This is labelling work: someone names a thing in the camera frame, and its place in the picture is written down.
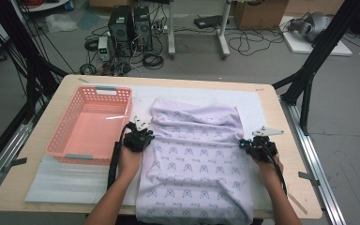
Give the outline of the clear plastic bag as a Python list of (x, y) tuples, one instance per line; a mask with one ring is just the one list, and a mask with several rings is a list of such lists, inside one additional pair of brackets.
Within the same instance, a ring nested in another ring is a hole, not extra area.
[(53, 14), (45, 18), (50, 33), (70, 32), (77, 29), (77, 24), (66, 14)]

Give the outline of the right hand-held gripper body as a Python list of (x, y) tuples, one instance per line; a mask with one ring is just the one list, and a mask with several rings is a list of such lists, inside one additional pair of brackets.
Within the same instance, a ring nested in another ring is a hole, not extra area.
[(252, 143), (248, 145), (247, 154), (254, 159), (269, 162), (278, 153), (276, 144), (270, 140), (270, 137), (283, 133), (283, 130), (270, 127), (261, 127), (253, 131)]

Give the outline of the black computer tower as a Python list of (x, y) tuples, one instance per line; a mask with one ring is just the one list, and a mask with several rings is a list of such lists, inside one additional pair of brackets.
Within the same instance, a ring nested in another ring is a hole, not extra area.
[(134, 8), (136, 47), (139, 51), (152, 51), (151, 21), (148, 7)]
[(114, 6), (108, 22), (112, 45), (117, 56), (131, 56), (131, 42), (136, 37), (130, 6)]

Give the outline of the black flat device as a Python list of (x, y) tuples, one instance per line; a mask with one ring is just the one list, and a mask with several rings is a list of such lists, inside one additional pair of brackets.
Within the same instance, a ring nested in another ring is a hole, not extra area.
[(218, 15), (197, 18), (194, 20), (194, 24), (200, 29), (217, 27), (221, 25), (221, 23), (222, 23), (222, 17)]

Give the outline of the white metal stand leg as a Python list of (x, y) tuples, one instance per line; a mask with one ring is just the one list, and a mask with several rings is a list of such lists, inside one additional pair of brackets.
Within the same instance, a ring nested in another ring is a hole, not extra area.
[(174, 59), (175, 39), (174, 39), (174, 25), (173, 25), (173, 0), (169, 0), (168, 54), (171, 59)]
[(227, 21), (229, 19), (229, 13), (231, 9), (231, 0), (225, 0), (222, 22), (220, 28), (217, 30), (217, 38), (222, 50), (222, 59), (226, 59), (230, 55), (230, 50), (225, 38), (225, 31), (227, 28)]

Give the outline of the lilac patterned towel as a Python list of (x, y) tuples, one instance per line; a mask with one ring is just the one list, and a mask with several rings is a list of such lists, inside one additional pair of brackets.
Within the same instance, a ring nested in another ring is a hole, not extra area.
[(254, 203), (236, 108), (158, 98), (145, 149), (136, 217), (160, 225), (250, 225)]

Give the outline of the pink plastic basket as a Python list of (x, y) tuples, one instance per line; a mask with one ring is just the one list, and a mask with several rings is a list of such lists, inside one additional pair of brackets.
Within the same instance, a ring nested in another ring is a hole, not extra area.
[(108, 165), (132, 109), (132, 90), (81, 85), (72, 96), (47, 147), (62, 163)]

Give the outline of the black frame strut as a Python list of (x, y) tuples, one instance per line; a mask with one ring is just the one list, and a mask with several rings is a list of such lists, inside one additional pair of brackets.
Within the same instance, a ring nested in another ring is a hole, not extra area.
[(275, 89), (289, 85), (287, 91), (280, 96), (288, 105), (294, 106), (297, 99), (303, 96), (299, 126), (305, 135), (308, 135), (308, 113), (314, 77), (359, 13), (360, 0), (344, 0), (303, 66), (293, 75), (273, 84)]
[(13, 52), (0, 34), (1, 46), (8, 53), (18, 74), (26, 79), (24, 111), (25, 118), (30, 120), (38, 113), (38, 101), (41, 98), (51, 99), (57, 90), (59, 81), (55, 75), (64, 78), (68, 73), (42, 56), (10, 0), (0, 0), (0, 24), (17, 50)]

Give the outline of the grey rounded device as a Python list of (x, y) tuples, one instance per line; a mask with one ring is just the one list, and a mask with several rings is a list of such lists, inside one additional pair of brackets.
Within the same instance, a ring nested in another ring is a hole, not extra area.
[(307, 12), (301, 18), (291, 19), (288, 30), (297, 32), (308, 42), (313, 42), (331, 21), (330, 17), (321, 12)]

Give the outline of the white foam mat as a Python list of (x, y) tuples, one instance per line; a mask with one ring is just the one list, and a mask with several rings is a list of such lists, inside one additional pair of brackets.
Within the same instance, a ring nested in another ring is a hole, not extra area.
[[(255, 92), (141, 85), (117, 87), (128, 87), (132, 90), (132, 109), (129, 122), (138, 116), (149, 122), (150, 127), (153, 103), (158, 98), (165, 98), (197, 106), (221, 103), (236, 108), (244, 132), (241, 139), (252, 140), (253, 131), (261, 127), (269, 128), (263, 115), (262, 101)], [(29, 203), (97, 203), (108, 184), (109, 164), (62, 163), (45, 154), (25, 199)], [(131, 184), (124, 199), (126, 205), (136, 207), (140, 181), (141, 177), (138, 177)], [(253, 192), (251, 192), (251, 196), (255, 207)]]

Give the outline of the white power supply unit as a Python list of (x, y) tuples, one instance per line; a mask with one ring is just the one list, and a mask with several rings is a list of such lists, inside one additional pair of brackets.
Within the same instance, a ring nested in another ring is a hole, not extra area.
[(99, 57), (103, 62), (108, 62), (110, 60), (111, 55), (107, 37), (100, 37), (98, 39), (97, 50), (99, 52)]

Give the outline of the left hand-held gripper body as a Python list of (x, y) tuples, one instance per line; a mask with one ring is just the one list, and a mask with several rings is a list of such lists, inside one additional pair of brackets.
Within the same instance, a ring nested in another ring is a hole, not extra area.
[(132, 152), (142, 152), (151, 143), (146, 141), (148, 136), (144, 136), (144, 132), (150, 130), (148, 128), (149, 125), (149, 122), (135, 116), (132, 122), (128, 122), (125, 125), (128, 133), (126, 133), (123, 138), (123, 145)]

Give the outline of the teal floor sheet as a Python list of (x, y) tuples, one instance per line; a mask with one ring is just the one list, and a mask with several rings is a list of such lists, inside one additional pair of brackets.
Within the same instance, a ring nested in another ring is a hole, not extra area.
[(97, 25), (100, 18), (91, 10), (86, 10), (78, 21), (78, 27), (82, 30), (90, 30), (93, 26)]

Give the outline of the brown cardboard box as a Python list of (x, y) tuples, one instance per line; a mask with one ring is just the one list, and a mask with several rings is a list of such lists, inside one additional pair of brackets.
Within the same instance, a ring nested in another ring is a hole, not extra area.
[(286, 15), (304, 15), (306, 12), (322, 12), (335, 15), (345, 0), (289, 0)]
[(237, 2), (233, 20), (241, 29), (269, 30), (277, 29), (289, 0), (252, 0)]

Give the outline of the aluminium rail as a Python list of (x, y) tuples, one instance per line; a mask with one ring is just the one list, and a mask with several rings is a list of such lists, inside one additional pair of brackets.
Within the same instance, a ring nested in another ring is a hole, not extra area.
[(320, 186), (313, 186), (313, 188), (317, 192), (318, 201), (324, 217), (330, 225), (347, 225), (316, 153), (313, 141), (299, 125), (301, 119), (300, 112), (296, 106), (289, 105), (282, 100), (280, 101), (280, 104), (285, 112), (291, 130), (295, 134), (296, 142), (300, 145), (302, 159), (307, 166), (307, 173), (313, 175), (315, 179), (318, 179), (321, 182)]
[(18, 158), (32, 131), (32, 125), (20, 124), (0, 142), (0, 181), (7, 174), (7, 172), (2, 172), (2, 168), (7, 166), (11, 160)]

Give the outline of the grey metal bracket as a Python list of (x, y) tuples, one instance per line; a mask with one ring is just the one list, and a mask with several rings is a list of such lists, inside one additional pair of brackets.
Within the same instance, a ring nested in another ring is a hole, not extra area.
[(311, 174), (309, 174), (307, 172), (298, 172), (298, 176), (300, 178), (308, 180), (311, 183), (312, 186), (317, 187), (317, 186), (321, 185), (320, 180), (315, 179), (313, 175), (311, 175)]
[(25, 164), (26, 162), (27, 157), (13, 159), (9, 162), (7, 166), (2, 168), (2, 173), (8, 173), (12, 167)]

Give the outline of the white round table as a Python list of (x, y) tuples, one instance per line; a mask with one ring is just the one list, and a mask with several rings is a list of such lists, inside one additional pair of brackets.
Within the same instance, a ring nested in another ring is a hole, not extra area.
[(19, 0), (22, 12), (38, 12), (63, 7), (69, 0)]

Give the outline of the person's right hand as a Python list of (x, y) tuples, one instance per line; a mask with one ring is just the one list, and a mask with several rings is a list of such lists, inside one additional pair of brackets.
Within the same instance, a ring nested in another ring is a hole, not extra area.
[(259, 175), (266, 187), (281, 184), (278, 171), (272, 163), (260, 161), (258, 159), (254, 159), (254, 162), (259, 167)]

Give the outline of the white floor board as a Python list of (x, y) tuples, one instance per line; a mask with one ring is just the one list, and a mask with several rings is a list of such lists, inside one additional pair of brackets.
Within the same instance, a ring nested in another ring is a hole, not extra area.
[[(280, 21), (280, 31), (291, 53), (310, 54), (313, 50), (312, 44), (297, 32), (288, 30), (288, 25), (293, 17), (283, 16)], [(341, 41), (331, 51), (331, 56), (351, 56), (353, 53)]]

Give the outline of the person's left hand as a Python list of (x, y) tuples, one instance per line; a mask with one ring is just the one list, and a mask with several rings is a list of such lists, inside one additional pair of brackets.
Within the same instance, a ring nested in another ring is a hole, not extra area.
[(118, 178), (131, 182), (140, 169), (142, 158), (143, 154), (141, 152), (132, 152), (128, 148), (123, 147), (119, 159)]

